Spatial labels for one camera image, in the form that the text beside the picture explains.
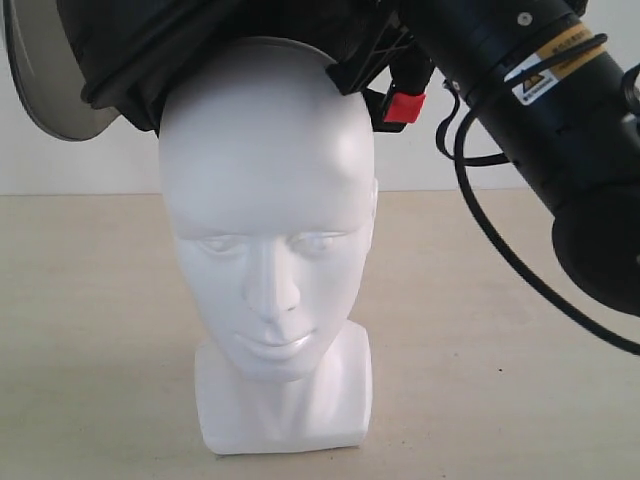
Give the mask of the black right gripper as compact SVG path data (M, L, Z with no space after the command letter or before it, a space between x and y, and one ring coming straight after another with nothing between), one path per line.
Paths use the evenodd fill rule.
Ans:
M398 14L381 14L347 60L330 66L329 77L344 95L366 90L385 69L389 91L422 94L433 76L433 60L417 44Z

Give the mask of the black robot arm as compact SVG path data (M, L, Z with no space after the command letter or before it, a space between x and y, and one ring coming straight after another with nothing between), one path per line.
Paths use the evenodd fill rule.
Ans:
M363 42L329 68L378 131L416 120L434 71L552 213L569 278L639 311L639 93L581 1L378 1Z

